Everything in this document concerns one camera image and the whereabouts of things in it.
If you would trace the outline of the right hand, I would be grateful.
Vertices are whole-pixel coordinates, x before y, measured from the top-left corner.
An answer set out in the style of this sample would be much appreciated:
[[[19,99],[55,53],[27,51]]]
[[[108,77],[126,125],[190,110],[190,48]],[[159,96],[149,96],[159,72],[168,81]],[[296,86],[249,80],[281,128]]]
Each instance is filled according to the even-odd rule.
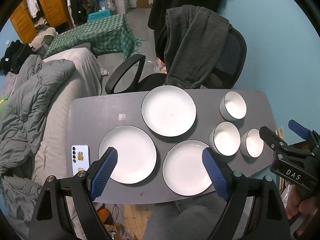
[[[302,197],[297,191],[296,185],[293,185],[287,200],[286,214],[287,218],[291,219],[299,212],[303,214],[313,214],[318,208],[316,206],[317,198],[311,197],[305,200],[302,200]]]

